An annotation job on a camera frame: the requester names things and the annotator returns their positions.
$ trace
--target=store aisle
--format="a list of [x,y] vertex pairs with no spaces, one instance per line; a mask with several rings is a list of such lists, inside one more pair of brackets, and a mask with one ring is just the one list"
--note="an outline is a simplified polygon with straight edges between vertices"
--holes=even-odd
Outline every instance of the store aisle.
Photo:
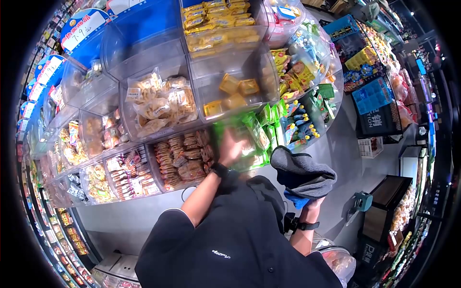
[[[336,120],[314,145],[305,150],[312,158],[333,168],[338,180],[322,204],[316,232],[333,240],[337,245],[354,251],[357,231],[363,214],[345,227],[346,213],[355,192],[371,192],[385,175],[398,175],[398,155],[403,145],[414,144],[414,126],[409,127],[398,144],[385,145],[375,159],[362,159],[355,137],[355,112],[352,99],[345,96]],[[277,173],[271,166],[251,171],[251,175],[264,175],[283,193],[284,187],[276,182]],[[137,255],[158,216],[167,208],[180,207],[193,188],[163,195],[118,203],[79,207],[78,213],[91,240],[102,256],[114,249]],[[295,211],[287,201],[288,211]]]

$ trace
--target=white price tag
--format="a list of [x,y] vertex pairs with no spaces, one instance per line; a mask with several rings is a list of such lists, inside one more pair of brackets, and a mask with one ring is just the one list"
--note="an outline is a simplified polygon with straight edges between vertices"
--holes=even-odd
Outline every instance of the white price tag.
[[39,84],[35,85],[29,94],[29,100],[37,101],[44,88],[45,87],[42,85],[39,85]]
[[107,9],[111,9],[115,15],[118,15],[141,2],[142,0],[110,0],[107,2]]
[[93,15],[88,16],[86,15],[80,20],[77,24],[75,24],[75,30],[69,32],[63,38],[61,45],[63,45],[67,50],[72,51],[75,47],[77,47],[80,42],[85,39],[86,36],[90,35],[91,32],[95,31],[99,26],[104,24],[106,20],[99,12],[95,12]]
[[27,103],[26,107],[24,107],[23,117],[30,118],[30,116],[32,115],[32,111],[34,110],[34,107],[35,107],[35,103],[31,103],[31,102]]
[[138,99],[141,97],[141,88],[128,88],[126,91],[127,98]]
[[56,69],[59,67],[59,65],[61,65],[61,63],[62,60],[58,57],[51,57],[49,63],[48,61],[45,63],[45,66],[43,66],[43,69],[37,76],[37,82],[46,85],[50,80],[50,77],[55,73]]

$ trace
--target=blue display board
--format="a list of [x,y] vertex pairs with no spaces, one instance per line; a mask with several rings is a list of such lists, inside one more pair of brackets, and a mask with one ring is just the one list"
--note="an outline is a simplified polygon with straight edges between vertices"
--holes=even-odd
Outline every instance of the blue display board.
[[26,87],[27,100],[38,101],[46,87],[32,79]]
[[44,86],[59,83],[62,79],[65,62],[66,59],[61,55],[45,56],[35,68],[36,82]]
[[74,14],[61,30],[61,47],[86,66],[99,59],[100,45],[105,25],[111,20],[100,9],[84,9]]
[[107,9],[113,20],[111,25],[114,24],[121,32],[122,46],[126,47],[178,26],[177,1],[110,0],[107,2]]
[[24,102],[21,105],[21,108],[19,109],[19,113],[21,113],[21,116],[24,117],[24,118],[27,118],[27,119],[30,118],[36,104],[37,103],[35,101]]

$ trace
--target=black wristband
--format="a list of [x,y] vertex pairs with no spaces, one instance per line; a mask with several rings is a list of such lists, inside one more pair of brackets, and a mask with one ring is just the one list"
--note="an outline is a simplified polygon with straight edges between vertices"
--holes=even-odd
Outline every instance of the black wristband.
[[214,162],[210,167],[219,178],[225,179],[229,174],[229,169],[219,162]]

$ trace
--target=price label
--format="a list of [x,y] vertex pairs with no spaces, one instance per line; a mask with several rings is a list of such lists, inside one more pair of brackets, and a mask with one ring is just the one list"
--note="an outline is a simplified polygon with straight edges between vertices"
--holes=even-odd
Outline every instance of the price label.
[[114,15],[118,15],[136,4],[142,3],[142,0],[110,0],[107,2],[107,9],[112,10]]
[[40,97],[41,92],[45,86],[40,85],[40,84],[34,84],[34,87],[32,88],[30,94],[29,94],[29,100],[37,101],[38,98]]
[[40,74],[37,76],[37,82],[40,84],[46,85],[50,80],[51,76],[56,72],[56,69],[59,65],[62,64],[62,60],[58,57],[51,57],[49,63],[47,62]]
[[83,17],[77,24],[74,24],[75,26],[72,30],[62,39],[62,47],[65,47],[69,51],[74,50],[75,47],[83,41],[83,39],[98,29],[105,22],[106,20],[99,12],[95,12],[91,16],[85,15],[85,17]]

